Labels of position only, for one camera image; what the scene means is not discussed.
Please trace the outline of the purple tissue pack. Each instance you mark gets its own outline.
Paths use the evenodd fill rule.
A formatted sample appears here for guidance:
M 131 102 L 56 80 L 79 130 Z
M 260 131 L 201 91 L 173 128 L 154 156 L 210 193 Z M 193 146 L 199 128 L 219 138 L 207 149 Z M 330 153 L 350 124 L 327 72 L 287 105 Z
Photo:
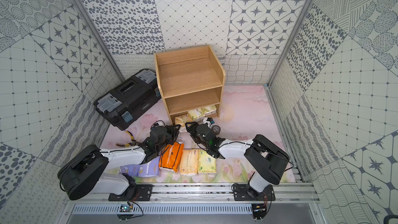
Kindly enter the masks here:
M 156 157 L 148 163 L 139 166 L 138 177 L 157 177 L 160 175 L 159 169 L 160 157 Z
M 131 165 L 126 165 L 126 166 L 120 167 L 121 174 L 125 173 L 131 177 L 138 177 L 139 172 L 140 172 L 140 165 L 131 164 Z

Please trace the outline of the green tissue pack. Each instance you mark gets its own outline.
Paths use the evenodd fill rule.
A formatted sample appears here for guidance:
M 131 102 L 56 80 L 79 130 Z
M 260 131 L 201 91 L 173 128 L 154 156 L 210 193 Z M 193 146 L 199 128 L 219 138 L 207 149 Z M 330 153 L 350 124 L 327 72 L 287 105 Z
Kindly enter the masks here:
M 215 105 L 205 106 L 205 107 L 202 107 L 202 112 L 204 113 L 205 116 L 216 114 L 217 107 Z
M 205 113 L 203 112 L 202 108 L 189 110 L 188 115 L 193 121 L 200 121 L 203 120 L 203 118 L 205 117 Z

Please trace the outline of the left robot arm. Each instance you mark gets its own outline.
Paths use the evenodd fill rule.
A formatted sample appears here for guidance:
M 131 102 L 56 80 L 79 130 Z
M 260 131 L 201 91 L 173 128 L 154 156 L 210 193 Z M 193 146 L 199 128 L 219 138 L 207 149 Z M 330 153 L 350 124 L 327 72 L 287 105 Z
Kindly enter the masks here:
M 88 194 L 108 194 L 109 201 L 138 198 L 148 201 L 152 186 L 138 186 L 129 174 L 114 175 L 107 173 L 107 170 L 146 164 L 165 154 L 167 146 L 177 141 L 180 128 L 179 124 L 154 127 L 142 143 L 131 148 L 99 149 L 96 145 L 87 146 L 58 172 L 61 190 L 70 200 L 78 200 Z

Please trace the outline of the green tissue pack shelf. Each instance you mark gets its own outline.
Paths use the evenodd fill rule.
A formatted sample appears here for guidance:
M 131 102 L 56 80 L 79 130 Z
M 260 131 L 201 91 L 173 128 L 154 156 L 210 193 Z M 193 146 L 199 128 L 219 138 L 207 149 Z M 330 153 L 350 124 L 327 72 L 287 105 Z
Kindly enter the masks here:
M 206 151 L 199 150 L 198 154 L 198 173 L 214 174 L 217 173 L 216 159 L 210 156 Z

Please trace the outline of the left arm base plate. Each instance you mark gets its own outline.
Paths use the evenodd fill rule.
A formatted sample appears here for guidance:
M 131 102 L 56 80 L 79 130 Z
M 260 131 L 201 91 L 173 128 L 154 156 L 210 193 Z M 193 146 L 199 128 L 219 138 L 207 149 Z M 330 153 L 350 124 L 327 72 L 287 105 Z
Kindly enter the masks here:
M 123 179 L 128 181 L 128 187 L 119 195 L 110 194 L 108 200 L 116 201 L 150 201 L 153 185 L 138 185 L 135 179 L 126 173 L 122 173 Z

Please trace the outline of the yellow tissue pack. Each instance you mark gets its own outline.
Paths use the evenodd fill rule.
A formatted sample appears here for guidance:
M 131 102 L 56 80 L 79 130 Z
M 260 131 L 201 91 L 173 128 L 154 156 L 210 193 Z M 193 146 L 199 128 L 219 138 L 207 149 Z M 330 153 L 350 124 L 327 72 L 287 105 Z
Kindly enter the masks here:
M 185 124 L 187 122 L 192 122 L 192 121 L 193 120 L 192 120 L 191 116 L 189 114 L 185 114 L 185 115 L 176 116 L 174 123 L 176 125 L 178 125 L 178 124 L 181 125 L 181 129 L 184 129 Z

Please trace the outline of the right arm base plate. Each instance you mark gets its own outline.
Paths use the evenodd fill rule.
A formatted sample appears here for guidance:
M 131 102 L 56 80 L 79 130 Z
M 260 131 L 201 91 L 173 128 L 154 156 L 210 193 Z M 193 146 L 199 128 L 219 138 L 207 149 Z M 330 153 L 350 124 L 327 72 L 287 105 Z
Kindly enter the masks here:
M 275 201 L 276 197 L 272 185 L 268 185 L 262 192 L 250 188 L 249 184 L 233 183 L 231 190 L 235 201 Z

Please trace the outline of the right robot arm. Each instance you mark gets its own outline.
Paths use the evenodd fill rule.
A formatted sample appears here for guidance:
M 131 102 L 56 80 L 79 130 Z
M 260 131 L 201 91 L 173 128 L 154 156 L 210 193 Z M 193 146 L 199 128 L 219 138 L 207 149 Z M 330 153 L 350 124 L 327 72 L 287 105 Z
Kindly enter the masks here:
M 215 159 L 246 159 L 255 169 L 249 179 L 247 192 L 259 194 L 269 185 L 278 185 L 288 164 L 292 165 L 289 155 L 261 134 L 252 140 L 231 141 L 217 137 L 207 124 L 188 122 L 187 132 L 204 150 Z

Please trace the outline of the orange tissue pack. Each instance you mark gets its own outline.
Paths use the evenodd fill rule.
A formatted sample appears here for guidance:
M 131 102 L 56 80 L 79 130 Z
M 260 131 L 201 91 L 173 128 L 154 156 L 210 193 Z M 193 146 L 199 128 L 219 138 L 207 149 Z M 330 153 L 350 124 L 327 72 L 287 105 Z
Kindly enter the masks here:
M 175 142 L 173 145 L 167 145 L 160 156 L 159 169 L 161 171 L 177 173 L 184 144 Z

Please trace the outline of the beige tissue pack shelf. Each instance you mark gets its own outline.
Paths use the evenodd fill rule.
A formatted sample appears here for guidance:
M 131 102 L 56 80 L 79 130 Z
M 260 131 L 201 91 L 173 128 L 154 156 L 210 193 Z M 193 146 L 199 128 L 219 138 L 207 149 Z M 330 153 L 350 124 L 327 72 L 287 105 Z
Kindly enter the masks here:
M 195 176 L 198 173 L 198 149 L 184 149 L 179 165 L 180 174 L 183 176 Z

